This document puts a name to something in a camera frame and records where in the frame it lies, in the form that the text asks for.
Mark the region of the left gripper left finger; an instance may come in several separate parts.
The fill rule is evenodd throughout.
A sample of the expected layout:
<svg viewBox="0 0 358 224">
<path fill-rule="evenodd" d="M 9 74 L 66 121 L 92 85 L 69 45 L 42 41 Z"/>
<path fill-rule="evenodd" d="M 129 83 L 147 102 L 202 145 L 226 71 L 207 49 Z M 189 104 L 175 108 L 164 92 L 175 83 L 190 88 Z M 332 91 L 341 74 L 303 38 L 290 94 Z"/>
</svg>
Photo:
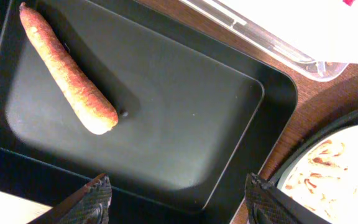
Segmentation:
<svg viewBox="0 0 358 224">
<path fill-rule="evenodd" d="M 109 177 L 100 174 L 29 224 L 107 224 L 111 199 Z"/>
</svg>

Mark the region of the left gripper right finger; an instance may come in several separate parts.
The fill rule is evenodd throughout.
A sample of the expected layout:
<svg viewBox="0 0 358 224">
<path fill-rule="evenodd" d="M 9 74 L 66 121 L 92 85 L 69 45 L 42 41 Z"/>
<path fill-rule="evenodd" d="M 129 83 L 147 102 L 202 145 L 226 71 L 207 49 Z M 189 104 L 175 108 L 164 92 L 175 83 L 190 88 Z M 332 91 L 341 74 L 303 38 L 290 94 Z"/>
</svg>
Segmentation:
<svg viewBox="0 0 358 224">
<path fill-rule="evenodd" d="M 246 178 L 245 203 L 250 224 L 329 224 L 254 173 Z"/>
</svg>

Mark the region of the grey plate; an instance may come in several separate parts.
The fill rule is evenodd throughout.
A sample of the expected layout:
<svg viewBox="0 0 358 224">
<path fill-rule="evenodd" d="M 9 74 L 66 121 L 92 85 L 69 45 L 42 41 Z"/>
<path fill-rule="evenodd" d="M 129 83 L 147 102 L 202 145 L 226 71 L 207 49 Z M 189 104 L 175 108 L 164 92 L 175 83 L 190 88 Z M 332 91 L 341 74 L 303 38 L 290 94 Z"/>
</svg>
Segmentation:
<svg viewBox="0 0 358 224">
<path fill-rule="evenodd" d="M 358 223 L 358 125 L 307 147 L 277 187 L 329 223 Z"/>
</svg>

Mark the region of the carrot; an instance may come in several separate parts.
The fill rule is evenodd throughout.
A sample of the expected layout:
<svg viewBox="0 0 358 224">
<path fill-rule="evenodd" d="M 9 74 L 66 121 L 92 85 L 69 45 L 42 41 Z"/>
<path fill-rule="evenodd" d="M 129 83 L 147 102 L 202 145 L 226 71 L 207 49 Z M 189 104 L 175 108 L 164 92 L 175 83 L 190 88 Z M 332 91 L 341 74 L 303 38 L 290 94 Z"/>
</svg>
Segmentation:
<svg viewBox="0 0 358 224">
<path fill-rule="evenodd" d="M 91 133 L 102 135 L 119 121 L 113 105 L 84 74 L 44 17 L 25 2 L 19 5 L 25 33 L 72 110 Z"/>
</svg>

